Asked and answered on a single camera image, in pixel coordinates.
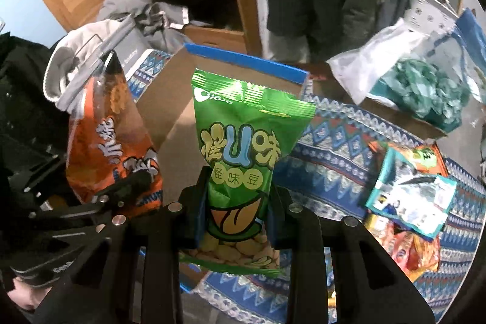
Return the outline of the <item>person's left hand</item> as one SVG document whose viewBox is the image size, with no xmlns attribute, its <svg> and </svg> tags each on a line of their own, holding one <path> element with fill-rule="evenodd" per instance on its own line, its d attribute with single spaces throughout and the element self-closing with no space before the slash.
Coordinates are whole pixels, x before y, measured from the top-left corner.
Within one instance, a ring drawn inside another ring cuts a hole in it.
<svg viewBox="0 0 486 324">
<path fill-rule="evenodd" d="M 42 303 L 51 287 L 33 288 L 19 278 L 13 279 L 13 289 L 7 292 L 8 297 L 16 305 L 25 310 L 33 311 Z"/>
</svg>

